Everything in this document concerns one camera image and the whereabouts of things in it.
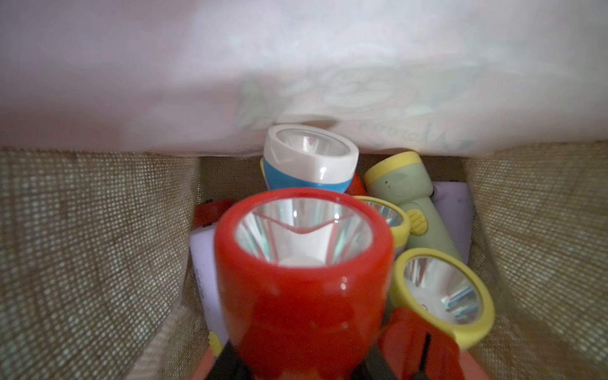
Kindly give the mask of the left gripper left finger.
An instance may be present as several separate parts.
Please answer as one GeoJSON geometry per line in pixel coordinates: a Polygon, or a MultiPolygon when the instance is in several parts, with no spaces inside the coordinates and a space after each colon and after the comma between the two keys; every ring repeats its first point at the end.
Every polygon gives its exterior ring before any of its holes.
{"type": "Polygon", "coordinates": [[[206,380],[250,380],[252,374],[231,342],[227,342],[206,380]]]}

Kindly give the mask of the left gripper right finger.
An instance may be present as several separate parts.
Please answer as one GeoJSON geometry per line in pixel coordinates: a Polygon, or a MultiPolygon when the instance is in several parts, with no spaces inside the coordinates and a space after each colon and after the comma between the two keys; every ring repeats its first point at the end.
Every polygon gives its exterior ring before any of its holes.
{"type": "Polygon", "coordinates": [[[353,371],[353,380],[397,380],[378,345],[374,345],[353,371]]]}

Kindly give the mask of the green flashlight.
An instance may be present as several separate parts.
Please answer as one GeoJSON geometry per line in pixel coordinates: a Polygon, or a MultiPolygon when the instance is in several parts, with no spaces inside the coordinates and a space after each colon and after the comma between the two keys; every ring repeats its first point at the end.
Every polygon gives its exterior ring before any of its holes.
{"type": "Polygon", "coordinates": [[[413,311],[466,351],[490,333],[492,296],[462,261],[428,248],[406,250],[394,261],[388,302],[413,311]]]}
{"type": "Polygon", "coordinates": [[[410,221],[408,250],[427,248],[461,261],[462,255],[432,203],[434,188],[418,153],[386,158],[364,174],[367,193],[399,207],[410,221]]]}

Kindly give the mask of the purple flashlight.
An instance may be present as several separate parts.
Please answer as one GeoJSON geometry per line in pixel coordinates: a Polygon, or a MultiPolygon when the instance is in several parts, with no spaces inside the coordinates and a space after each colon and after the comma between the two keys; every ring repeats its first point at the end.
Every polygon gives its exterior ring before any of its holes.
{"type": "Polygon", "coordinates": [[[215,358],[218,358],[229,340],[219,298],[215,265],[215,225],[195,229],[191,232],[190,252],[201,306],[207,324],[207,343],[215,358]]]}
{"type": "Polygon", "coordinates": [[[462,261],[469,263],[473,235],[474,204],[465,182],[434,181],[432,203],[456,244],[462,261]]]}
{"type": "Polygon", "coordinates": [[[371,196],[355,196],[355,198],[371,206],[384,218],[393,237],[394,258],[404,253],[411,233],[409,216],[400,207],[383,199],[371,196]]]}

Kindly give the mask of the red flashlight white rim logo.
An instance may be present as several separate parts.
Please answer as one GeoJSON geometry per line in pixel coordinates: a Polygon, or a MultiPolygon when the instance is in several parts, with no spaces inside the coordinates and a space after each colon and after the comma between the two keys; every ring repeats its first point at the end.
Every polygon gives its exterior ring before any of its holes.
{"type": "Polygon", "coordinates": [[[222,215],[233,206],[231,199],[220,199],[198,204],[194,210],[193,229],[210,226],[217,223],[222,215]]]}

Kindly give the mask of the small blue object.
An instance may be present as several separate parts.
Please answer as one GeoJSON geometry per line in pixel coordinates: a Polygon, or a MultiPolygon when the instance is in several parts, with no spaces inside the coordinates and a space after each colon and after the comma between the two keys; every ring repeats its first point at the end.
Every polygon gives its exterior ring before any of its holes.
{"type": "Polygon", "coordinates": [[[345,193],[358,161],[358,147],[343,136],[306,125],[280,124],[267,132],[261,169],[269,190],[345,193]]]}

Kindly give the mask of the red flashlight single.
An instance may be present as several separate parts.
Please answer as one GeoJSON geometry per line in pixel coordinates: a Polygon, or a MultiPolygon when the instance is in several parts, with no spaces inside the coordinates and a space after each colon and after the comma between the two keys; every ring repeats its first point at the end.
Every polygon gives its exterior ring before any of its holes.
{"type": "Polygon", "coordinates": [[[354,174],[351,183],[346,189],[345,193],[350,196],[367,196],[367,191],[359,174],[354,174]]]}

